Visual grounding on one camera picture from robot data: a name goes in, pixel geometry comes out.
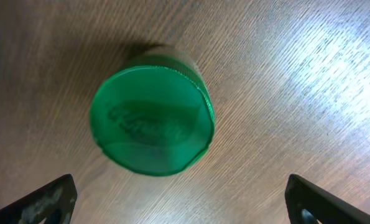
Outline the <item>green lid jar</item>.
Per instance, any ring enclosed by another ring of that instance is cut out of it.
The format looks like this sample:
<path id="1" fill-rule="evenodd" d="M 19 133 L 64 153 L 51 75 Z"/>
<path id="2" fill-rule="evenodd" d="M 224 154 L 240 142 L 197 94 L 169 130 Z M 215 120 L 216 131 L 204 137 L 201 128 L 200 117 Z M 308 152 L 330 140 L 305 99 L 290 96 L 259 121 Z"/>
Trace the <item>green lid jar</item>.
<path id="1" fill-rule="evenodd" d="M 184 171 L 207 152 L 215 115 L 196 63 L 180 50 L 158 46 L 128 60 L 99 87 L 90 129 L 118 165 L 163 177 Z"/>

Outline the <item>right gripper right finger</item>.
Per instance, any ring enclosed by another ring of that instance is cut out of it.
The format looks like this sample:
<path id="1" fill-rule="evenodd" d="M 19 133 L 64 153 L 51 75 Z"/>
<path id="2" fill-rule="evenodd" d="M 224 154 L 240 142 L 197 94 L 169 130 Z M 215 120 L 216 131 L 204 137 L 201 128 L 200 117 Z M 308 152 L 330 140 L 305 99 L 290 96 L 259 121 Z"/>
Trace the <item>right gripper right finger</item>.
<path id="1" fill-rule="evenodd" d="M 297 174 L 289 175 L 285 202 L 291 224 L 370 224 L 370 215 Z"/>

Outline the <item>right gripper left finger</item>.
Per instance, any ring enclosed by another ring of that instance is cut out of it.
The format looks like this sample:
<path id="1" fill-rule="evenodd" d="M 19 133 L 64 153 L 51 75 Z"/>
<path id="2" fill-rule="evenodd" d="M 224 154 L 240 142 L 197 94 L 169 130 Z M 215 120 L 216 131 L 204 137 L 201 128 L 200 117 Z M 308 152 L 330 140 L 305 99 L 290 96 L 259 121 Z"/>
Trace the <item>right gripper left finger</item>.
<path id="1" fill-rule="evenodd" d="M 77 200 L 72 175 L 65 174 L 0 209 L 0 223 L 69 224 Z"/>

